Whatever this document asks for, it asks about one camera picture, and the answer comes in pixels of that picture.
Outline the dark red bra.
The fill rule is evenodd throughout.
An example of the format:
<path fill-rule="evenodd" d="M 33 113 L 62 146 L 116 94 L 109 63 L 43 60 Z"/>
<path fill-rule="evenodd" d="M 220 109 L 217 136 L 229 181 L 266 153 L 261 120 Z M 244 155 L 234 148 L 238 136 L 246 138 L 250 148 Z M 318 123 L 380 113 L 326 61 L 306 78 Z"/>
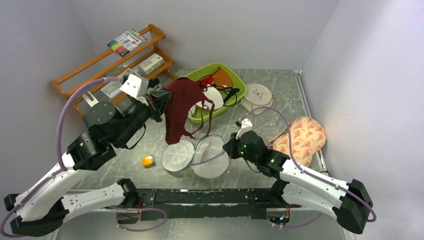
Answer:
<path fill-rule="evenodd" d="M 188 132 L 185 129 L 185 124 L 189 116 L 189 110 L 196 103 L 212 104 L 208 117 L 208 129 L 204 138 L 208 137 L 211 132 L 213 111 L 215 104 L 208 99 L 200 87 L 187 77 L 179 77 L 169 83 L 165 88 L 171 93 L 171 97 L 164 110 L 165 115 L 165 141 L 169 145 L 177 144 L 182 136 L 194 139 L 194 134 L 204 127 L 204 120 L 201 125 L 193 132 Z"/>

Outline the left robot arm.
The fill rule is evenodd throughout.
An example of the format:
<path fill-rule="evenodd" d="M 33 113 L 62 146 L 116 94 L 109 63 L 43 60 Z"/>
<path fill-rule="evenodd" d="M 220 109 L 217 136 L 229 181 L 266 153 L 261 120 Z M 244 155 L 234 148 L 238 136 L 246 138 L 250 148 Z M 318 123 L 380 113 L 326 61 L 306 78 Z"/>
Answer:
<path fill-rule="evenodd" d="M 132 208 L 140 201 L 135 184 L 122 178 L 107 187 L 70 195 L 69 190 L 116 156 L 116 149 L 127 149 L 128 141 L 146 127 L 149 119 L 162 121 L 172 93 L 166 90 L 147 94 L 146 103 L 132 99 L 121 113 L 108 101 L 97 103 L 84 117 L 87 131 L 72 142 L 41 180 L 21 194 L 9 194 L 4 205 L 9 214 L 11 238 L 42 237 L 65 222 L 98 210 L 117 206 Z"/>

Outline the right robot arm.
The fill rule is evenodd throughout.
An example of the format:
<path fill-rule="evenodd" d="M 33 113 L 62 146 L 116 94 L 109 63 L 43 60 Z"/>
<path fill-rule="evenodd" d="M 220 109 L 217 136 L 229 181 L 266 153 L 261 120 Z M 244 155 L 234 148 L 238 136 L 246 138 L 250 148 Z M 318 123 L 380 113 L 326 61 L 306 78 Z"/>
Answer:
<path fill-rule="evenodd" d="M 275 207 L 285 203 L 304 206 L 334 218 L 347 231 L 364 232 L 373 202 L 361 181 L 346 182 L 296 165 L 287 154 L 266 146 L 252 130 L 240 137 L 232 133 L 222 148 L 231 159 L 243 158 L 276 179 L 269 197 Z"/>

